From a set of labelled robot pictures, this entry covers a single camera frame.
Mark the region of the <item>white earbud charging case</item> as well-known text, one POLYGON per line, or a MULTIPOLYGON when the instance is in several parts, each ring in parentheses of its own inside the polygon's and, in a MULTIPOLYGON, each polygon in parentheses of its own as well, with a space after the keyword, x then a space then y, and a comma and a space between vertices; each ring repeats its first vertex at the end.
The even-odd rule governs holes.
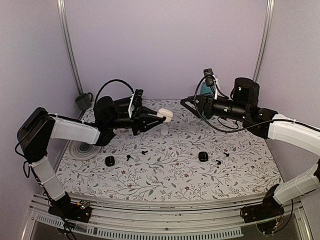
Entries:
POLYGON ((169 123, 172 121, 173 117, 174 117, 174 114, 171 110, 169 109, 166 109, 166 108, 160 108, 158 111, 157 111, 157 117, 159 118, 163 118, 165 117, 165 120, 164 122, 165 123, 169 123))

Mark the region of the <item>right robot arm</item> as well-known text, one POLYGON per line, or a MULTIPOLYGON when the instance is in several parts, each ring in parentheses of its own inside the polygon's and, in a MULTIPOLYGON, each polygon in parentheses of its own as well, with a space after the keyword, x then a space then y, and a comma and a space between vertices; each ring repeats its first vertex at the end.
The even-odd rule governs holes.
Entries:
POLYGON ((146 134, 155 154, 147 165, 152 188, 146 198, 162 202, 253 201, 316 162, 316 154, 279 140, 265 140, 235 120, 204 121, 180 104, 189 92, 149 85, 147 105, 173 111, 168 135, 146 134))

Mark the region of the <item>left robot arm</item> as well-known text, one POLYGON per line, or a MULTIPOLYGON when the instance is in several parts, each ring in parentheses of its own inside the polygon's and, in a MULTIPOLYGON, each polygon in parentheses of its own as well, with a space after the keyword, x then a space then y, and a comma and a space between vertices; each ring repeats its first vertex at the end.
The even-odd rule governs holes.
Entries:
POLYGON ((48 113, 38 107, 18 130, 17 146, 22 156, 63 217, 70 217, 75 210, 49 161, 50 141, 58 139, 105 147, 115 137, 116 129, 131 129, 135 136, 147 132, 162 124, 166 117, 144 107, 142 95, 143 90, 137 89, 131 97, 116 101, 110 96, 101 97, 93 107, 93 123, 48 113))

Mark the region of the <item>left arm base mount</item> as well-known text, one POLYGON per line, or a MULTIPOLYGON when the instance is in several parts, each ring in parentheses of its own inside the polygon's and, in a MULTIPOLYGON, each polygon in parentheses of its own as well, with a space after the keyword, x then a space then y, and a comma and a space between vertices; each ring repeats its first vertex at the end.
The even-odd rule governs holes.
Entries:
POLYGON ((48 213, 63 219, 88 223, 92 215, 92 210, 90 206, 83 208, 76 203, 59 200, 51 203, 48 213))

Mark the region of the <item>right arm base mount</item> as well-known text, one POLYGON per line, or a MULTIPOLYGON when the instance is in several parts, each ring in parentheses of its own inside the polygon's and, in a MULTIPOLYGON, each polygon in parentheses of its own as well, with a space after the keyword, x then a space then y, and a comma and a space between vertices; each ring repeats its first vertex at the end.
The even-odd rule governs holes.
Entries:
POLYGON ((257 221, 266 220, 273 217, 278 217, 285 213, 281 205, 272 206, 271 204, 255 204, 245 205, 240 209, 240 216, 245 223, 252 223, 257 221))

